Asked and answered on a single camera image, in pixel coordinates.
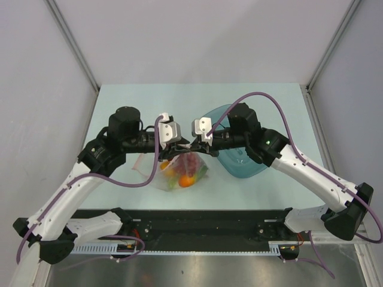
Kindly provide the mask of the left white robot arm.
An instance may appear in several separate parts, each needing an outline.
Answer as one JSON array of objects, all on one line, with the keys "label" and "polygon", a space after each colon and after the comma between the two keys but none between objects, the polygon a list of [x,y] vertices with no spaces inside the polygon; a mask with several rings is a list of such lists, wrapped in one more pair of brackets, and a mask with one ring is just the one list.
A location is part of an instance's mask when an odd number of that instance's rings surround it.
[{"label": "left white robot arm", "polygon": [[[180,125],[167,113],[160,114],[152,126],[143,128],[140,111],[134,107],[118,108],[94,140],[80,152],[68,177],[48,202],[27,219],[18,218],[13,227],[22,237],[16,255],[28,245],[39,247],[39,258],[49,264],[64,260],[78,245],[106,237],[134,240],[144,246],[134,233],[132,217],[117,207],[101,216],[87,219],[83,225],[68,222],[86,198],[103,182],[126,188],[148,185],[160,160],[173,158],[187,149],[189,141],[181,136]],[[143,182],[127,184],[111,179],[113,172],[126,162],[127,154],[152,153],[153,167]]]}]

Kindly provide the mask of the purple toy grapes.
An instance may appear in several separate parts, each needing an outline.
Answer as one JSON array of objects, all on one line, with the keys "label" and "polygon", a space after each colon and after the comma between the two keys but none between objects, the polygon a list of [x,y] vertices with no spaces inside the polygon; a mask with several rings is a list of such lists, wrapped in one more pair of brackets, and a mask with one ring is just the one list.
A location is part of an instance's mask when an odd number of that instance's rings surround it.
[{"label": "purple toy grapes", "polygon": [[174,163],[178,175],[194,176],[200,167],[199,156],[196,153],[181,154]]}]

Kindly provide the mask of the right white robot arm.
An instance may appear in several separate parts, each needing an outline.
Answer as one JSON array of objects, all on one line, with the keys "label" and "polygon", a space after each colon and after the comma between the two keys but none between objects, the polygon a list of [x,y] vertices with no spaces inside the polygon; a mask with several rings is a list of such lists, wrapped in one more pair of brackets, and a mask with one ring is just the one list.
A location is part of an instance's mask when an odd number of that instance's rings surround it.
[{"label": "right white robot arm", "polygon": [[302,231],[326,230],[339,239],[350,241],[367,213],[373,188],[343,180],[311,161],[293,146],[292,141],[276,130],[261,126],[256,112],[239,103],[226,115],[229,126],[212,132],[208,117],[195,119],[192,147],[212,156],[221,150],[244,148],[252,161],[278,170],[293,178],[318,196],[324,205],[307,209],[289,209],[276,233],[290,240]]}]

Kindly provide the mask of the clear pink zip top bag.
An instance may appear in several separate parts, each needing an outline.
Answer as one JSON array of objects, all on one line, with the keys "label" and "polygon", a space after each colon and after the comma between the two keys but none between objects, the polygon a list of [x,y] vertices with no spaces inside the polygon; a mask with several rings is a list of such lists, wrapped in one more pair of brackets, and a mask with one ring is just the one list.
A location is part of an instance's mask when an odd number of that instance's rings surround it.
[{"label": "clear pink zip top bag", "polygon": [[[148,180],[154,166],[153,154],[140,154],[132,167],[143,180]],[[162,191],[175,191],[196,185],[207,177],[208,166],[195,152],[158,160],[149,186]]]}]

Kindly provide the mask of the yellow toy lemon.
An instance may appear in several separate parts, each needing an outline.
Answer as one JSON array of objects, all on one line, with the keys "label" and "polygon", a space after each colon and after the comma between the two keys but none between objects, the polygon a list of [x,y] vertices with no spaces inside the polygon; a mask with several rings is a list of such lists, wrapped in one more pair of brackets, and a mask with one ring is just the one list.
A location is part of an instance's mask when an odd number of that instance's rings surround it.
[{"label": "yellow toy lemon", "polygon": [[160,164],[160,171],[167,177],[173,177],[175,175],[175,171],[169,161],[164,161]]}]

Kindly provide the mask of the green orange toy mango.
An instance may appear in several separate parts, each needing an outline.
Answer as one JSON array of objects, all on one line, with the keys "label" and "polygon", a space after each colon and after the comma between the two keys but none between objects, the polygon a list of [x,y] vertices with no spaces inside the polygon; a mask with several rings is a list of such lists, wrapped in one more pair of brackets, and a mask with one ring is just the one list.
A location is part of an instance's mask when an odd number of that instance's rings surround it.
[{"label": "green orange toy mango", "polygon": [[167,186],[169,190],[175,190],[179,188],[188,188],[194,184],[196,184],[198,181],[200,181],[202,178],[206,176],[206,173],[208,171],[208,168],[206,166],[201,166],[197,173],[192,176],[186,176],[186,175],[178,175],[175,173],[173,177],[166,177],[167,179]]}]

